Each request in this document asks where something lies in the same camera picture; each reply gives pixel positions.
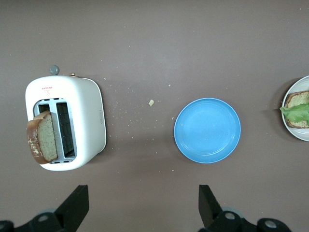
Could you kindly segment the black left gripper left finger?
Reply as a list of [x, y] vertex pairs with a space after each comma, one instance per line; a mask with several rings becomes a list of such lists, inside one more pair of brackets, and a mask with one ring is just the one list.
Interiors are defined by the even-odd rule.
[[0, 222], [2, 232], [75, 232], [89, 211], [88, 185], [79, 185], [54, 211], [35, 216], [15, 227], [9, 220]]

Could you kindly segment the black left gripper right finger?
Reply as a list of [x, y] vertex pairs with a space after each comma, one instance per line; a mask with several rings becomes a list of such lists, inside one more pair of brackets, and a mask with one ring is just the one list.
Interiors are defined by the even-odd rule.
[[261, 218], [254, 225], [237, 213], [223, 210], [208, 185], [200, 185], [198, 209], [204, 227], [201, 232], [289, 232], [290, 228], [273, 218]]

